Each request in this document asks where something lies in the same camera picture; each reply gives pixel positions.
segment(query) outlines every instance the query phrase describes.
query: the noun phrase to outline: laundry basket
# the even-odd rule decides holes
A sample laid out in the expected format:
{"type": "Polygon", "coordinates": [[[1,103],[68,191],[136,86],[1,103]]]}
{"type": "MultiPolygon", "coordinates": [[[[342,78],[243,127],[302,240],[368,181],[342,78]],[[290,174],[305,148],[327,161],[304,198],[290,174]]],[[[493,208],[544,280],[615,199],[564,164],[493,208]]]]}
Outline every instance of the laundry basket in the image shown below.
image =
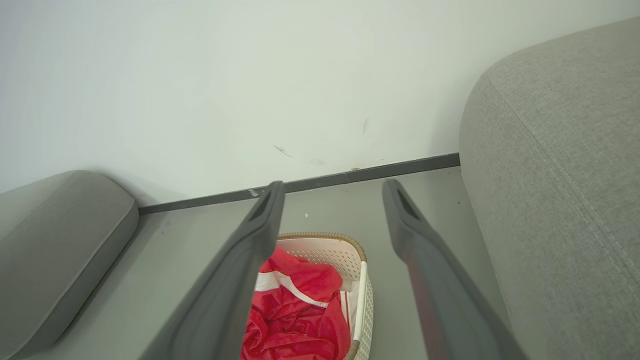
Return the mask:
{"type": "Polygon", "coordinates": [[[373,288],[367,275],[367,257],[357,241],[334,233],[288,233],[276,246],[311,263],[330,264],[343,281],[358,281],[358,305],[351,348],[345,360],[366,360],[373,330],[373,288]]]}

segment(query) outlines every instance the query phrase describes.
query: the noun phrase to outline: brown woven basket trim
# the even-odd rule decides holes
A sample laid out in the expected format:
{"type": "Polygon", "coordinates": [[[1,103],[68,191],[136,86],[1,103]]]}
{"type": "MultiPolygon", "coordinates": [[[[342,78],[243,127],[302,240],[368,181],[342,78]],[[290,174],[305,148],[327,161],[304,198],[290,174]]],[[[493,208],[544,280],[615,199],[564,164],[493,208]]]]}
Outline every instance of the brown woven basket trim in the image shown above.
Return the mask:
{"type": "Polygon", "coordinates": [[[356,358],[356,355],[358,355],[359,348],[360,342],[358,340],[351,340],[351,347],[349,348],[347,356],[344,357],[344,360],[354,360],[356,358]]]}
{"type": "Polygon", "coordinates": [[[351,246],[356,248],[358,255],[360,255],[360,261],[367,261],[367,256],[364,253],[364,249],[360,244],[352,237],[339,233],[285,233],[278,236],[278,240],[288,239],[331,239],[346,241],[351,246]]]}

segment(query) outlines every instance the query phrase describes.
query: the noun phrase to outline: red clothing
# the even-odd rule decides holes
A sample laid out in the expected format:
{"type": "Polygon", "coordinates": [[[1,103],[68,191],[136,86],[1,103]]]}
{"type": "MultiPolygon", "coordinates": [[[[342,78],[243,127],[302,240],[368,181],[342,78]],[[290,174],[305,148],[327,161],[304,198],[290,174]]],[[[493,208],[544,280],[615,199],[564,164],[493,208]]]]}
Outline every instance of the red clothing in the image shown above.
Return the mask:
{"type": "Polygon", "coordinates": [[[342,278],[276,248],[260,267],[242,360],[342,360],[351,335],[340,306],[342,278]]]}

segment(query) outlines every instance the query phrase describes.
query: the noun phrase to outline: dark gray baseboard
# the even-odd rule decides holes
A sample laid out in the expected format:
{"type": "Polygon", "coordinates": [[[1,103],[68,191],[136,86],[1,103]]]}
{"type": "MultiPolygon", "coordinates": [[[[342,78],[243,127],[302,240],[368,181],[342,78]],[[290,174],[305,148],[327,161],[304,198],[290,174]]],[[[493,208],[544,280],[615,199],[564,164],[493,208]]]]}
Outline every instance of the dark gray baseboard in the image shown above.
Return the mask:
{"type": "MultiPolygon", "coordinates": [[[[356,183],[358,181],[380,179],[381,177],[405,175],[414,172],[457,166],[460,166],[460,157],[458,156],[458,153],[455,153],[435,156],[433,158],[424,158],[413,161],[405,161],[402,163],[383,165],[381,167],[372,167],[349,172],[341,172],[339,174],[314,177],[312,179],[291,181],[290,183],[285,183],[285,189],[287,190],[287,193],[302,192],[305,190],[324,188],[325,186],[356,183]]],[[[263,189],[264,186],[260,188],[239,190],[236,192],[198,197],[195,199],[167,202],[166,204],[145,206],[144,208],[140,208],[140,215],[195,208],[197,206],[211,204],[221,204],[223,202],[253,199],[261,194],[263,189]]]]}

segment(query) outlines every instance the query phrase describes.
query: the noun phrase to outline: gray sofa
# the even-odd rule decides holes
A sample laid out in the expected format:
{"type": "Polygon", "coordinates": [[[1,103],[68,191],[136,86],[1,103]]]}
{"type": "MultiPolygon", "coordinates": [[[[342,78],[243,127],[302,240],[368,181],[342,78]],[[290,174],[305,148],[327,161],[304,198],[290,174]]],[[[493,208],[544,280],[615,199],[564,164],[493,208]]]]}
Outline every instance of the gray sofa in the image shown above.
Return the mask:
{"type": "Polygon", "coordinates": [[[532,359],[640,357],[640,18],[488,69],[462,174],[532,359]]]}
{"type": "Polygon", "coordinates": [[[137,225],[135,200],[94,172],[0,194],[0,359],[51,346],[137,225]]]}

